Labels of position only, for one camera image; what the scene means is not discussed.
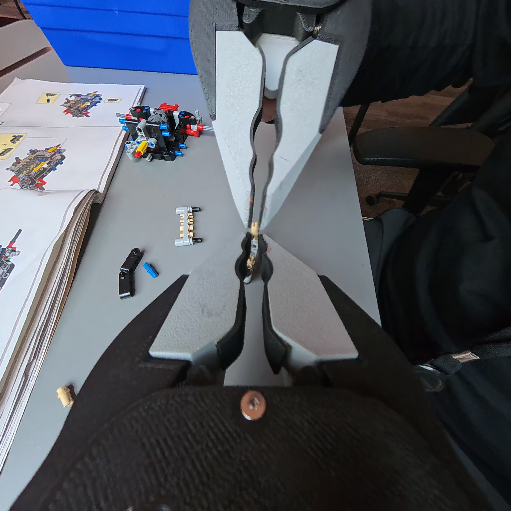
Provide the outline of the black office chair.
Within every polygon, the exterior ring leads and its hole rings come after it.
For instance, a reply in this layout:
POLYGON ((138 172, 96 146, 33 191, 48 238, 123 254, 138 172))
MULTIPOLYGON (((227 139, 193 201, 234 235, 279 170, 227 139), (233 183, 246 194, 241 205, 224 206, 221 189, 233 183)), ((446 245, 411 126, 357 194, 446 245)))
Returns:
POLYGON ((495 143, 510 131, 510 83, 471 84, 425 127, 386 127, 358 134, 368 105, 355 117, 348 141, 358 163, 417 169, 407 193, 380 191, 365 202, 401 201, 409 213, 446 206, 473 180, 495 143))

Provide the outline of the blue plastic bin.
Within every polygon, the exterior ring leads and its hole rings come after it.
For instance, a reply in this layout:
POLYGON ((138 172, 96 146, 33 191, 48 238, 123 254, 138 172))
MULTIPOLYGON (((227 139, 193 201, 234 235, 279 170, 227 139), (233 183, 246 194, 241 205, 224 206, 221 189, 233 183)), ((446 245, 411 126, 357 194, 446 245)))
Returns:
POLYGON ((22 1, 61 61, 163 73, 197 73, 189 1, 22 1))

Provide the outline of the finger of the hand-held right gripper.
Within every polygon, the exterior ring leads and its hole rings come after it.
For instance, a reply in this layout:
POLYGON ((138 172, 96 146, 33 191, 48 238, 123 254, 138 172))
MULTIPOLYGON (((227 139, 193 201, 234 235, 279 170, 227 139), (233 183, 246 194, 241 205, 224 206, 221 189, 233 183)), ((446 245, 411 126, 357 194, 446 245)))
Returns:
POLYGON ((245 227, 252 222, 257 160, 254 126, 262 108, 265 60, 242 31, 216 32, 216 106, 213 127, 245 227))
POLYGON ((259 227, 266 229, 293 188, 321 138, 323 112, 339 45, 308 38, 262 34, 265 93, 277 99, 277 145, 269 162, 259 227))

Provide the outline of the grey tan lego pin subassembly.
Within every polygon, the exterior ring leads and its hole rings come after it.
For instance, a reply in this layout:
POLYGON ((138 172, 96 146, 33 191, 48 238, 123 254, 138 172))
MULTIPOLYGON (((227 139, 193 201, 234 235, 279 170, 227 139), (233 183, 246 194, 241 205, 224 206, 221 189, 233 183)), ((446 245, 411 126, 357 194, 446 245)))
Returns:
POLYGON ((191 246, 202 243, 202 238, 194 236, 194 215, 200 207, 176 207, 175 213, 180 217, 179 238, 174 240, 176 247, 191 246))

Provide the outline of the grey lego beam with tan pins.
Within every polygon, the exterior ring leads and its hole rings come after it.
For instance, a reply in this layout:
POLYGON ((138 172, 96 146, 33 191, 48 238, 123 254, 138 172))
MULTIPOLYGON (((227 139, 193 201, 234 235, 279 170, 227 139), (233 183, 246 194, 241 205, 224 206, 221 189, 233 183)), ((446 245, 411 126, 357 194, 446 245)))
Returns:
POLYGON ((259 264, 259 222, 255 221, 250 226, 250 240, 246 243, 246 258, 242 264, 242 276, 244 284, 250 284, 252 277, 259 264))

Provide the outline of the black angled lego liftarm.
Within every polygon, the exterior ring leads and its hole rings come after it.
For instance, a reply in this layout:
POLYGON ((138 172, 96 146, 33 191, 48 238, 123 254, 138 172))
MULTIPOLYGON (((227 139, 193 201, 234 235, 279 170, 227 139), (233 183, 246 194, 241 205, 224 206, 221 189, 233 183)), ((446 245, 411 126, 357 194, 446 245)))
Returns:
POLYGON ((118 296, 126 299, 134 296, 134 272, 143 258, 143 252, 135 247, 120 266, 118 275, 118 296))

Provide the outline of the black backpack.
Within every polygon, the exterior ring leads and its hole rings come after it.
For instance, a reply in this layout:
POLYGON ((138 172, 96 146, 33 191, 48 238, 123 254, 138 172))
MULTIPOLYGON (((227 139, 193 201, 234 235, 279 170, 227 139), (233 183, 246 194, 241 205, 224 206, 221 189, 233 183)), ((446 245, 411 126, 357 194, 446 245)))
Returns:
POLYGON ((383 328, 450 437, 510 505, 510 153, 419 218, 365 225, 383 328))

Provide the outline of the black red grey lego assembly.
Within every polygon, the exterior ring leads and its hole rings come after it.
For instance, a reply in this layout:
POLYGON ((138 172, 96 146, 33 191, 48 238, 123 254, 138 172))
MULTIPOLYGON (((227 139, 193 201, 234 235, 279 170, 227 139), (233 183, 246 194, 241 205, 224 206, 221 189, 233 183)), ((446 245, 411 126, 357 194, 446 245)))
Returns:
POLYGON ((132 161, 172 162, 183 156, 189 136, 198 138, 205 131, 214 132, 213 127, 203 124, 198 110, 181 110, 178 104, 136 105, 127 114, 117 113, 117 118, 129 134, 125 154, 132 161))

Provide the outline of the lego instruction booklet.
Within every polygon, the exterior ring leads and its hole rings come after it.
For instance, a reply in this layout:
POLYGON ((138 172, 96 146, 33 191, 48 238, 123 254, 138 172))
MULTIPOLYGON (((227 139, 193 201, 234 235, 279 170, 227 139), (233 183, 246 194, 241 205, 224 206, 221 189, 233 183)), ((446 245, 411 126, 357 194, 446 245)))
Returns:
POLYGON ((1 93, 1 468, 48 350, 93 202, 144 85, 15 78, 1 93))

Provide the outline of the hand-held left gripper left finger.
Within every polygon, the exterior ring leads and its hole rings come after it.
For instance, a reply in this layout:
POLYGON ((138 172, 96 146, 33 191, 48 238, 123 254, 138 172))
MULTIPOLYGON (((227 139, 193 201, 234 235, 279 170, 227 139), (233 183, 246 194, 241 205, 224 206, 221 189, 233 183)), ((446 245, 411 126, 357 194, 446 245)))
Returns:
POLYGON ((247 235, 215 252, 187 277, 149 354, 225 370, 244 346, 245 290, 240 264, 247 235))

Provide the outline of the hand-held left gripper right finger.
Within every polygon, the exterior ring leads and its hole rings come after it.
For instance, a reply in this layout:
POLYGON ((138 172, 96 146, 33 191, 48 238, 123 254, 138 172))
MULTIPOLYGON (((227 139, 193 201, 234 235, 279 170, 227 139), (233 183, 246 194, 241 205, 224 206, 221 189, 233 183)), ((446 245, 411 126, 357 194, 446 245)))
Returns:
POLYGON ((358 350, 318 274, 267 235, 259 235, 259 251, 265 355, 283 385, 292 385, 307 367, 357 360, 358 350))

